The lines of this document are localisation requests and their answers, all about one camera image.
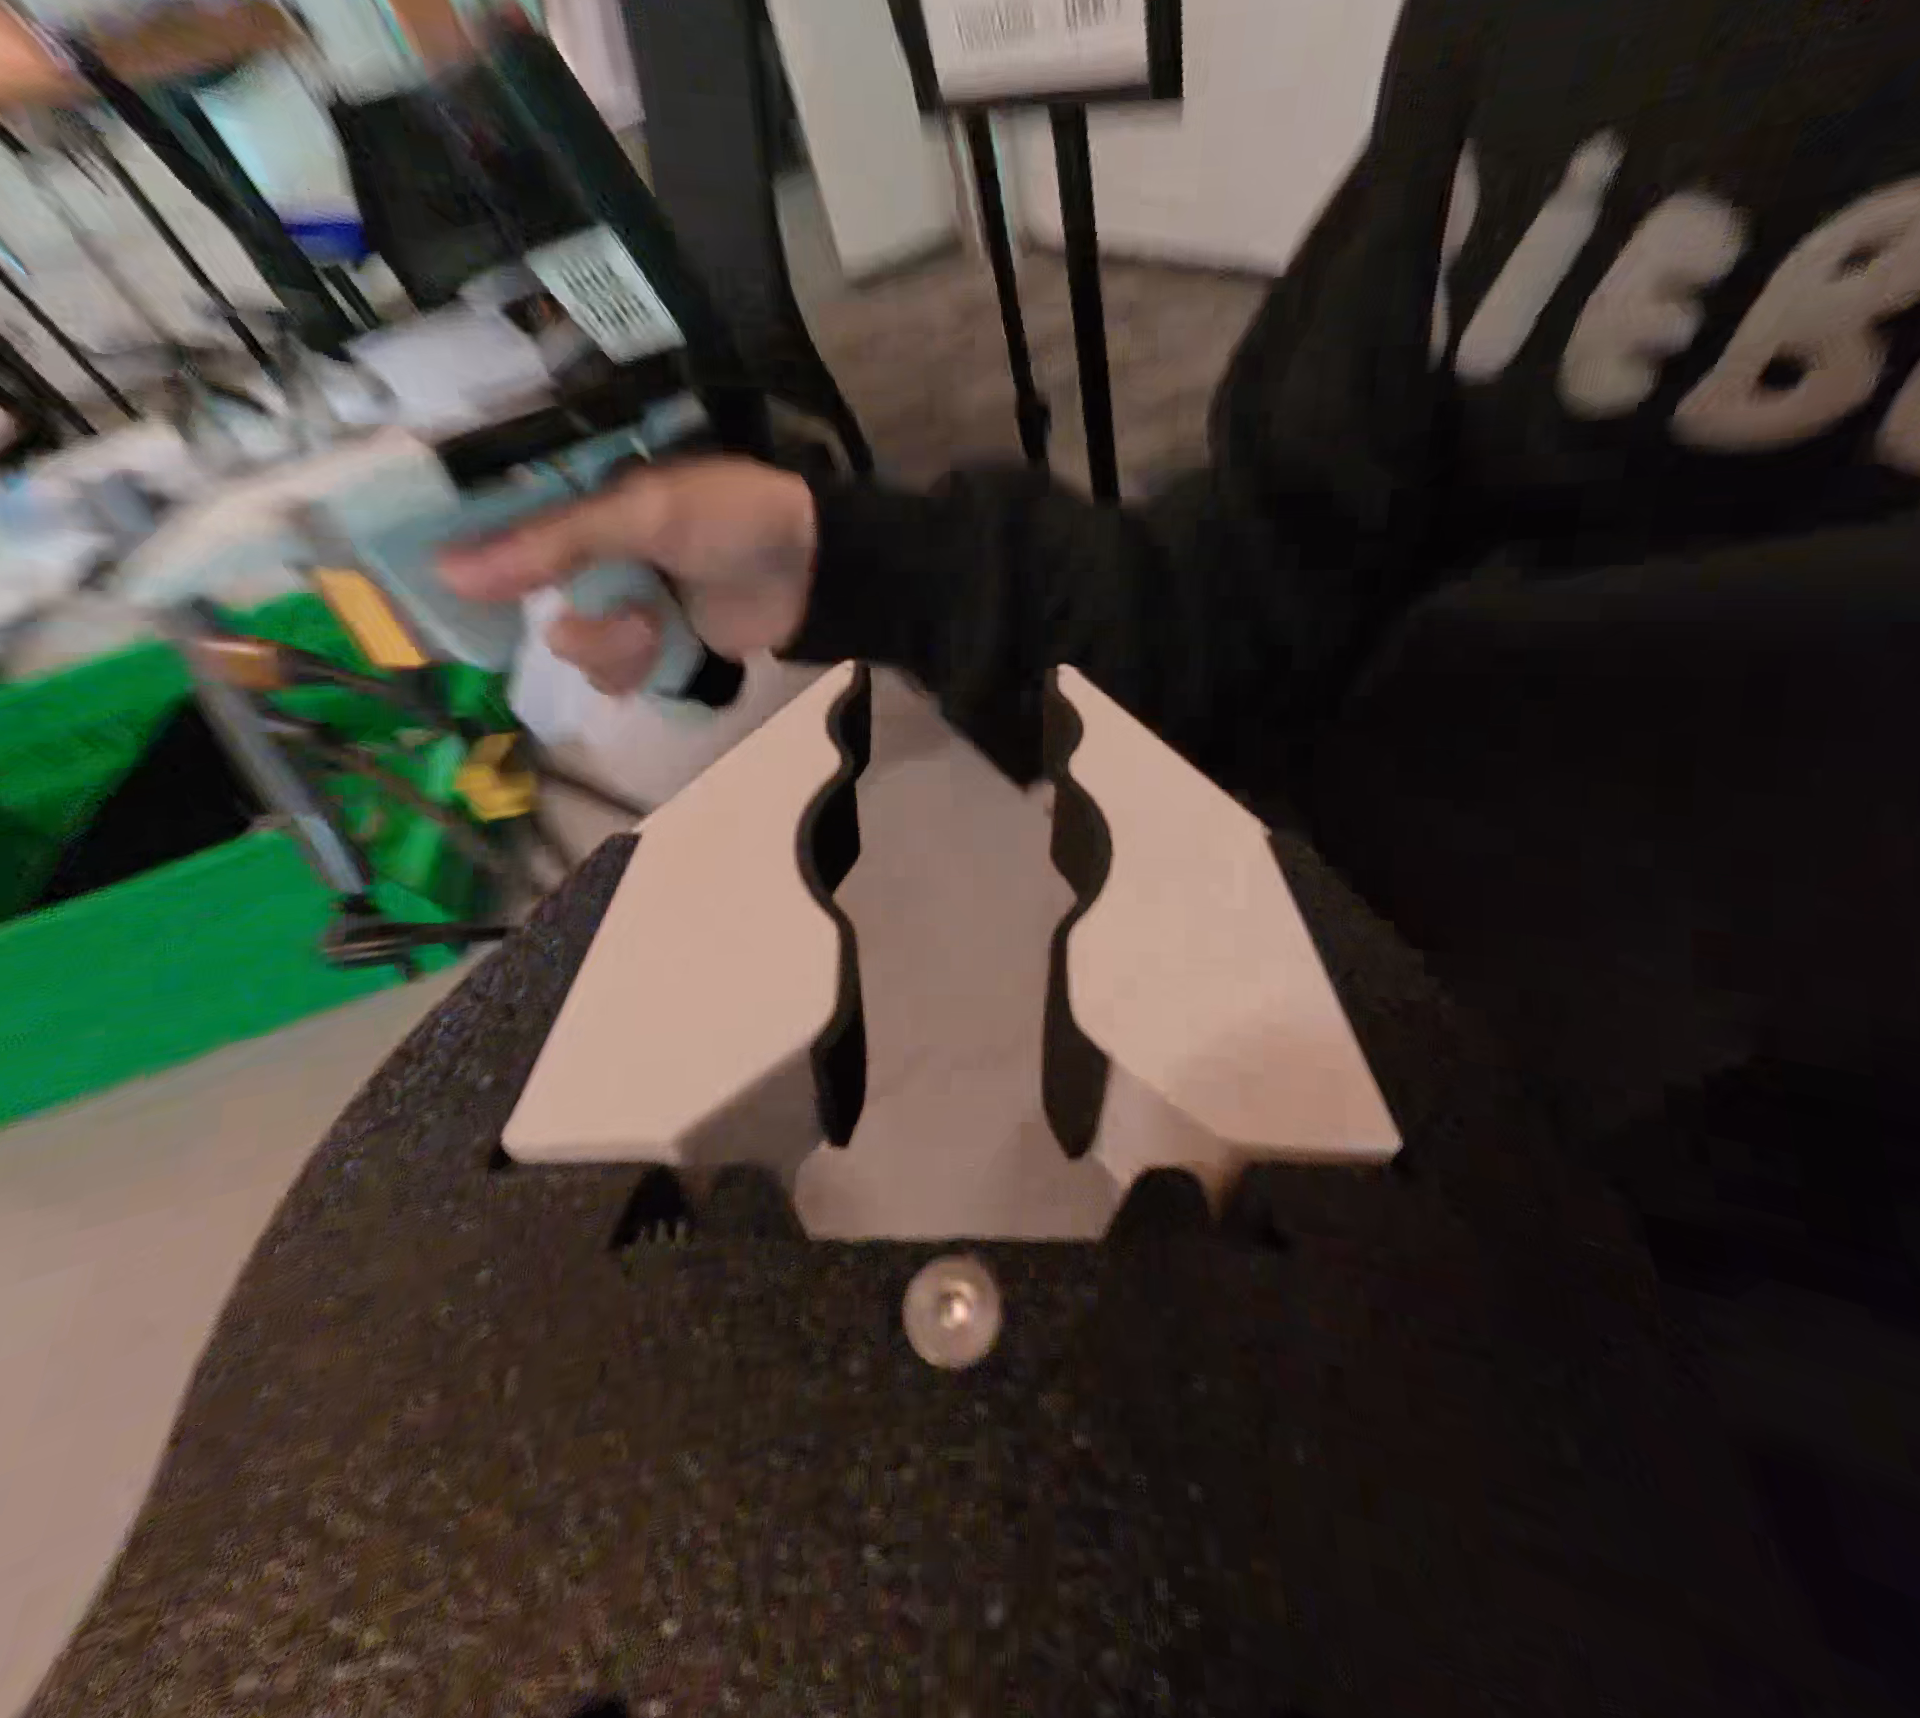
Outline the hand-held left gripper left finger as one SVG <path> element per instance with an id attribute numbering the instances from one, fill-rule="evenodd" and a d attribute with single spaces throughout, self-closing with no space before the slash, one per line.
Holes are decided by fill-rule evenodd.
<path id="1" fill-rule="evenodd" d="M 500 1132 L 524 1168 L 796 1171 L 869 1090 L 859 948 L 869 667 L 843 662 L 641 824 Z"/>

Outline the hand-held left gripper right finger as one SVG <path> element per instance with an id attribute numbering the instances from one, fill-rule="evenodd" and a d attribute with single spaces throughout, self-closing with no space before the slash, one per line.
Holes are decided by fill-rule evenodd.
<path id="1" fill-rule="evenodd" d="M 1405 1147 L 1270 827 L 1072 666 L 1049 674 L 1042 1110 L 1118 1195 L 1150 1171 L 1225 1202 L 1262 1166 Z"/>

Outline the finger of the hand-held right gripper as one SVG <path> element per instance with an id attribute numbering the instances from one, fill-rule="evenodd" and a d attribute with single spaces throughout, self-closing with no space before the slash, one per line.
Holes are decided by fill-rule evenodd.
<path id="1" fill-rule="evenodd" d="M 318 539 L 313 509 L 182 509 L 121 559 L 111 596 L 151 615 L 278 601 L 315 586 Z"/>
<path id="2" fill-rule="evenodd" d="M 284 514 L 324 482 L 313 451 L 218 472 L 182 443 L 93 460 L 90 515 L 126 556 L 203 556 L 268 537 Z"/>

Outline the green plastic bin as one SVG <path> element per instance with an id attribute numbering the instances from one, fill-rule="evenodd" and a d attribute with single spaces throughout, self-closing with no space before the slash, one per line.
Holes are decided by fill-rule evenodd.
<path id="1" fill-rule="evenodd" d="M 448 824 L 469 744 L 412 702 L 338 684 L 268 697 L 315 724 L 294 758 L 405 929 L 483 926 L 500 879 Z M 156 636 L 3 695 L 4 1122 L 144 1080 L 235 1041 L 440 971 L 324 948 L 340 896 L 230 758 L 187 657 Z"/>

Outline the person's right forearm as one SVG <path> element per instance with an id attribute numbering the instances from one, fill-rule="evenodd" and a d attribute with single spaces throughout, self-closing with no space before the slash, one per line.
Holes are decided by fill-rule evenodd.
<path id="1" fill-rule="evenodd" d="M 810 500 L 804 600 L 772 648 L 912 680 L 1019 781 L 1040 773 L 1061 667 L 1202 770 L 1237 770 L 1322 708 L 1364 632 L 1336 534 L 1213 467 L 1132 504 L 1017 472 L 816 482 Z"/>

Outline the person's right hand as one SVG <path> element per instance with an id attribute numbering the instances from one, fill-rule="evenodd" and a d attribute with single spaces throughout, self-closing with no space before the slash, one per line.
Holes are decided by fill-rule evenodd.
<path id="1" fill-rule="evenodd" d="M 816 547 L 803 476 L 710 455 L 641 465 L 592 495 L 451 543 L 439 571 L 466 601 L 521 601 L 611 563 L 638 563 L 667 582 L 708 649 L 753 659 L 798 638 Z"/>

